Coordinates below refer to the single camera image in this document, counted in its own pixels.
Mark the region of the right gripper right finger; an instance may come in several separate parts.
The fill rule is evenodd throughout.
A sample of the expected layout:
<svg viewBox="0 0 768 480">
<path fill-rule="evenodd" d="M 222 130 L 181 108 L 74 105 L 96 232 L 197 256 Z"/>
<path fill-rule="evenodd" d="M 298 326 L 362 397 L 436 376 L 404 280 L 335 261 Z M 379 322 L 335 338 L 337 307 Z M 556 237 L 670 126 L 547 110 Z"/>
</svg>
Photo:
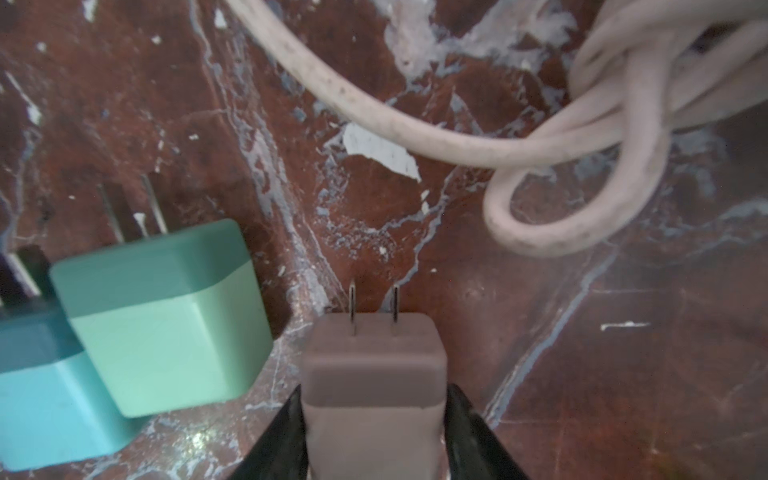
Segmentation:
<svg viewBox="0 0 768 480">
<path fill-rule="evenodd" d="M 456 384 L 447 387 L 444 438 L 453 480 L 529 480 Z"/>
</svg>

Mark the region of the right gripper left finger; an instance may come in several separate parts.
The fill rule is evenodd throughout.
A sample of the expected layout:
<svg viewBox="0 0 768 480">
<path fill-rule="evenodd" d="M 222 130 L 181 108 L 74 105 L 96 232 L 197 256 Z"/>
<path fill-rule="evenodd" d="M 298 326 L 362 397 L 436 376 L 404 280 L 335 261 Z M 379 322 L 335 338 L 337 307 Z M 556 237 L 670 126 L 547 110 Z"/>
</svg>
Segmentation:
<svg viewBox="0 0 768 480">
<path fill-rule="evenodd" d="M 301 386 L 297 386 L 229 479 L 305 480 L 308 471 Z"/>
</svg>

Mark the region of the pink plug adapter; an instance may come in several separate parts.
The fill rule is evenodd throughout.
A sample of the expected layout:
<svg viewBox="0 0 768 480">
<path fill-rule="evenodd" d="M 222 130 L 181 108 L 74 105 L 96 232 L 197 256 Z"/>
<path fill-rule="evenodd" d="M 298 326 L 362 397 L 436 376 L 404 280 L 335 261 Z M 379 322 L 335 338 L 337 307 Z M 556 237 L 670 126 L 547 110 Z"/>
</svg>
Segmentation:
<svg viewBox="0 0 768 480">
<path fill-rule="evenodd" d="M 314 479 L 436 479 L 447 354 L 434 321 L 356 309 L 315 321 L 301 362 L 301 405 Z"/>
</svg>

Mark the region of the green plug adapter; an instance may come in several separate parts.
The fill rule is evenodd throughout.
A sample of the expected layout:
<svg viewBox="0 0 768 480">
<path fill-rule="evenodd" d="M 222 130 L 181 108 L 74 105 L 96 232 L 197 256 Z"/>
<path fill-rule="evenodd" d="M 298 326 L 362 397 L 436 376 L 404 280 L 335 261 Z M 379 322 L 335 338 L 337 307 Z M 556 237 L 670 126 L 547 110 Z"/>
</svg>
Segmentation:
<svg viewBox="0 0 768 480">
<path fill-rule="evenodd" d="M 246 394 L 273 348 L 258 279 L 230 218 L 145 235 L 118 184 L 100 186 L 111 246 L 56 262 L 50 271 L 77 338 L 129 418 Z"/>
</svg>

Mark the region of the teal plug adapter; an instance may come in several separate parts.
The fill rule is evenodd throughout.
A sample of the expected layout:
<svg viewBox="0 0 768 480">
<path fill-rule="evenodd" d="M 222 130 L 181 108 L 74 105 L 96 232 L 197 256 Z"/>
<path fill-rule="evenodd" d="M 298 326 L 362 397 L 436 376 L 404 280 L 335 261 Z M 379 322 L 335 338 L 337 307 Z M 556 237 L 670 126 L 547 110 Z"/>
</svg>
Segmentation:
<svg viewBox="0 0 768 480">
<path fill-rule="evenodd" d="M 36 245 L 1 257 L 1 463 L 12 472 L 114 454 L 149 421 L 117 408 L 49 269 Z"/>
</svg>

